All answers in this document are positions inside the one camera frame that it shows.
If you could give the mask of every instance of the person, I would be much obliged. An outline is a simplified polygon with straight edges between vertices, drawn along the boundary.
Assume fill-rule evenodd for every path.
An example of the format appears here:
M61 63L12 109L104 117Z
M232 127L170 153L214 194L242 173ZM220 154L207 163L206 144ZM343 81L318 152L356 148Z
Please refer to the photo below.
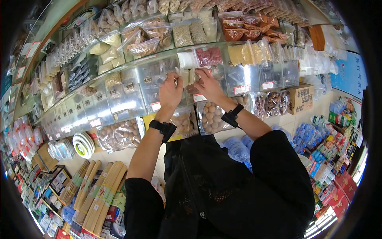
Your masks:
M226 97L207 69L194 86L226 112ZM159 89L155 120L169 122L182 99L182 77L170 73ZM213 135L166 144L165 207L151 185L163 135L149 128L126 175L125 238L303 238L313 217L309 175L286 135L246 111L236 122L254 143L253 174L220 148Z

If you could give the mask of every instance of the packaged goods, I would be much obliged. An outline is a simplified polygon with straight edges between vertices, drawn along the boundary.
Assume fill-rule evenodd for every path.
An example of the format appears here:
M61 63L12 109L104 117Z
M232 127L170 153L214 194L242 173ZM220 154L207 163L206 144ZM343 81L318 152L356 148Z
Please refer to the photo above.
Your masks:
M173 26L175 47L193 45L189 21L181 21L179 23L172 23L171 25Z
M289 90L281 91L280 115L285 115L289 108Z
M251 94L253 101L253 112L252 114L256 115L257 118L264 120L265 118L265 102L267 101L267 94L263 92L257 92Z
M281 95L279 91L268 92L266 114L267 118L280 115Z
M102 126L97 130L100 145L108 151L119 151L125 148L136 148L144 136L143 120L139 117Z
M160 40L158 38L153 38L142 42L137 46L130 48L129 50L134 56L144 57L155 53L157 51L157 46L159 42Z
M206 50L194 48L199 67L210 67L217 64L223 64L222 55L219 47L211 47Z
M158 10L161 14L167 15L169 7L170 7L170 0L159 0L158 1Z
M253 47L251 46L251 40L247 40L245 44L228 47L228 54L233 66L237 66L238 64L242 64L243 66L255 65Z
M191 40L194 44L202 44L207 42L206 34L204 33L202 20L200 18L195 18L190 20L189 31L191 35Z

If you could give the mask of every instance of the black wristband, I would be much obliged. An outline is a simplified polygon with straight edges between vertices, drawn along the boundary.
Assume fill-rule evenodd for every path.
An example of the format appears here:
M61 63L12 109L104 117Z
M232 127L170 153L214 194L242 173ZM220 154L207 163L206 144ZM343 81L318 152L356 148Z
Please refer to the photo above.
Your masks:
M162 143L167 143L167 141L171 138L172 134L176 130L176 126L175 125L173 125L171 123L166 123L166 122L160 123L157 120L151 121L150 124L149 124L149 127L157 129L157 130L159 130L159 132L161 134L163 134Z
M225 114L222 116L222 120L236 128L238 126L238 123L236 122L236 119L238 118L237 114L242 109L244 109L244 106L238 104L238 106L236 106L233 111L229 111L228 113L225 112Z

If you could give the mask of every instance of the price label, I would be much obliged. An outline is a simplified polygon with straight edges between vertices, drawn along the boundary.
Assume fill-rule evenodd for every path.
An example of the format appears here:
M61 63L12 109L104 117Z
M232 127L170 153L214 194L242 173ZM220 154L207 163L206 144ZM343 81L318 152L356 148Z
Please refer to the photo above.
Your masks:
M249 85L237 86L233 88L233 92L235 94L243 94L243 93L249 92L249 90L250 90Z
M194 95L193 95L193 98L194 98L194 102L199 102L199 101L205 101L205 100L207 100L207 98L204 97L203 94L194 94Z
M262 89L272 89L274 86L273 81L272 82L266 82L261 84Z
M153 111L158 111L160 109L160 102L152 103L151 108Z
M70 127L66 127L66 128L64 128L64 132L65 132L65 133L70 133Z
M18 72L17 72L17 76L16 76L16 79L20 78L23 76L24 74L24 70L25 70L25 67L20 67Z
M90 121L90 126L91 127L97 127L97 126L99 126L99 125L101 125L102 123L101 123L101 119L100 118L98 118L98 119L95 119L95 120L93 120L93 121Z
M39 47L41 41L35 41L32 43L28 53L26 54L25 58L31 58L34 53L36 52L37 48Z

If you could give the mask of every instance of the plastic bag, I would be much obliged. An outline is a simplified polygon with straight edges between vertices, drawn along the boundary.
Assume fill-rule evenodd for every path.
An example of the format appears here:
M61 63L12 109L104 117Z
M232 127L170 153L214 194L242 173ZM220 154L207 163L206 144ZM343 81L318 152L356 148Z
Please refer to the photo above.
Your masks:
M149 15L155 14L158 11L158 1L157 0L149 0L147 3L147 13Z
M252 114L256 115L257 118L264 120L265 118L265 102L267 101L267 94L263 92L256 92L251 94L251 99L253 103Z
M189 30L190 22L181 21L180 23L171 23L173 26L173 35L175 47L184 47L193 45L191 33Z
M202 7L208 3L210 0L194 0L190 3L190 9L191 11L193 11L194 13L197 13L200 11L200 9L202 9Z
M191 108L188 106L175 110L170 122L176 126L176 130L171 137L176 137L178 135L183 136L194 130L194 125L190 121L190 114Z
M198 63L193 52L178 52L177 55L179 65L182 70L198 67Z
M203 48L194 48L193 51L199 67L210 67L217 64L223 64L219 47L211 47L206 50L203 50Z
M280 115L285 115L288 113L289 109L289 90L281 91L281 99L280 99Z
M251 46L251 40L247 40L247 42L243 45L228 47L228 54L233 66L237 66L239 64L242 64L243 66L255 65L253 47Z
M167 15L169 7L170 7L170 0L159 0L158 10L161 14Z
M244 32L247 32L246 29L225 29L224 35L226 41L239 41L243 36Z
M144 136L143 120L136 117L113 125L102 126L97 130L100 145L107 151L136 148Z
M279 91L268 92L267 107L265 108L267 118L280 115L281 95Z
M159 41L160 40L158 38L147 40L145 42L138 44L135 47L130 48L130 52L134 56L140 56L140 57L150 55L157 51L157 46L159 44Z
M207 42L206 34L204 33L202 20L195 18L190 20L189 31L193 44L202 44Z
M202 26L206 34L207 42L216 42L217 21L202 21Z
M157 22L156 26L145 26L143 30L150 38L159 38L159 46L168 47L172 43L172 27L169 23Z

